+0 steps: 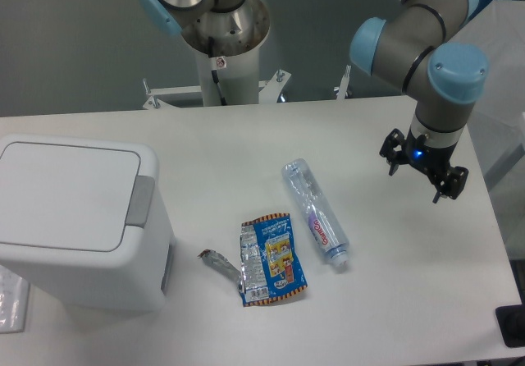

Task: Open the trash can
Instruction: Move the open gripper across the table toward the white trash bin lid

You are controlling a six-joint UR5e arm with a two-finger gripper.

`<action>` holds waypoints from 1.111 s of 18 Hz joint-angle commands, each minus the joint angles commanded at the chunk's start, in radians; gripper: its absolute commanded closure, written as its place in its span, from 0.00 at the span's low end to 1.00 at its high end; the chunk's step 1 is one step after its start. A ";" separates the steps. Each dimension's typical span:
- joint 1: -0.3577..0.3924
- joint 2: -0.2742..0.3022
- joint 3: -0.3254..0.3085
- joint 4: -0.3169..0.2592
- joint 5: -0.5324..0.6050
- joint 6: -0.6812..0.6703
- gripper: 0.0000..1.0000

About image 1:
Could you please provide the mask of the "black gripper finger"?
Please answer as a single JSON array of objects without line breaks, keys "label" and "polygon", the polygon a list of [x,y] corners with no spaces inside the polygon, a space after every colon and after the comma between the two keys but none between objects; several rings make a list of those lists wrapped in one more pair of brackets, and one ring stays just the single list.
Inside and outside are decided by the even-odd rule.
[{"label": "black gripper finger", "polygon": [[436,204],[440,198],[456,200],[463,192],[468,174],[466,167],[459,166],[448,166],[443,172],[428,172],[427,177],[436,188],[432,202]]},{"label": "black gripper finger", "polygon": [[407,164],[406,143],[404,134],[397,128],[385,138],[380,149],[380,156],[383,157],[390,166],[389,175],[393,176],[399,166]]}]

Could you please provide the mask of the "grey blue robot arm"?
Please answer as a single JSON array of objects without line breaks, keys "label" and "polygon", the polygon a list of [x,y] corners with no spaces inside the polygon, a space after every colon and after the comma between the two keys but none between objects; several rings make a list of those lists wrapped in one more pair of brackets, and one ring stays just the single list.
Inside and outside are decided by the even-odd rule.
[{"label": "grey blue robot arm", "polygon": [[[450,158],[482,94],[488,61],[453,37],[479,0],[399,0],[394,21],[373,17],[352,38],[349,59],[358,69],[417,103],[409,131],[392,131],[380,154],[395,171],[409,165],[425,175],[437,198],[456,199],[468,179]],[[270,30],[260,0],[139,0],[167,35],[181,35],[199,65],[203,103],[260,103],[258,49]]]}]

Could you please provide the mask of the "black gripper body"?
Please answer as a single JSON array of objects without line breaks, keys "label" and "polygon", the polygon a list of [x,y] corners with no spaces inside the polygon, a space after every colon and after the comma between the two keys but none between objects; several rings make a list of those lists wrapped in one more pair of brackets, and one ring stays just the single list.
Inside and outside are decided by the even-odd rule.
[{"label": "black gripper body", "polygon": [[409,165],[428,176],[431,181],[445,181],[450,175],[450,158],[454,149],[454,132],[411,127],[403,152]]}]

